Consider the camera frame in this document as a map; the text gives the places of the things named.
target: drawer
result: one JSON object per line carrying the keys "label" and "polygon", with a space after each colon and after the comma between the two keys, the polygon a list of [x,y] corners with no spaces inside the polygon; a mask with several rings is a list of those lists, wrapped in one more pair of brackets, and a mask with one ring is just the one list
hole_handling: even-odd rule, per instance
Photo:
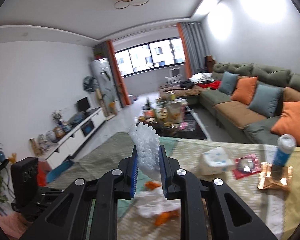
{"label": "drawer", "polygon": [[61,163],[63,163],[63,161],[70,155],[70,150],[66,143],[60,145],[58,149],[59,152],[55,151],[47,159],[47,162],[50,165],[52,170],[58,167]]}
{"label": "drawer", "polygon": [[83,133],[81,129],[79,129],[66,140],[66,144],[70,150],[70,155],[73,155],[74,152],[78,149],[78,147],[83,141],[83,138]]}
{"label": "drawer", "polygon": [[98,112],[95,116],[91,118],[95,127],[99,127],[105,119],[106,118],[102,111]]}

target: blue vase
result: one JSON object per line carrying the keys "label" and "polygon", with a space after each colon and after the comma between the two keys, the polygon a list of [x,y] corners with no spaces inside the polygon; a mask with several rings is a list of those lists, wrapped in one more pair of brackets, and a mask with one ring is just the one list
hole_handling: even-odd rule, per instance
{"label": "blue vase", "polygon": [[4,156],[3,152],[0,152],[0,162],[3,163],[6,157]]}

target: red cloth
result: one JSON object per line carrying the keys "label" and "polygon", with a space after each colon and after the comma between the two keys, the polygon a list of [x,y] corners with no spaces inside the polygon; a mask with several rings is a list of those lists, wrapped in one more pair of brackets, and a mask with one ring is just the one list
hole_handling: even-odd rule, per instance
{"label": "red cloth", "polygon": [[47,185],[46,177],[47,175],[43,172],[40,166],[38,166],[38,174],[37,174],[38,186],[45,187]]}
{"label": "red cloth", "polygon": [[220,84],[221,84],[221,81],[216,80],[210,84],[197,84],[197,85],[202,88],[218,89]]}

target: television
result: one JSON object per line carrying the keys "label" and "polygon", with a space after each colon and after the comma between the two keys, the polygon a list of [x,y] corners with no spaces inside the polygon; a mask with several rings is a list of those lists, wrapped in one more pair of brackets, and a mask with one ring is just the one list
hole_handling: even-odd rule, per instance
{"label": "television", "polygon": [[87,112],[87,110],[90,108],[90,104],[88,101],[88,98],[82,98],[77,102],[77,108],[79,112]]}

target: bottle cap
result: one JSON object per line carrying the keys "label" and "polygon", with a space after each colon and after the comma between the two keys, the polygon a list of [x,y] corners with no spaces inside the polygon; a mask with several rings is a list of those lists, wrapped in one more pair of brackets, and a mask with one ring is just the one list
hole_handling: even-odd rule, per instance
{"label": "bottle cap", "polygon": [[290,134],[284,134],[278,138],[278,147],[284,153],[291,154],[296,146],[296,139]]}

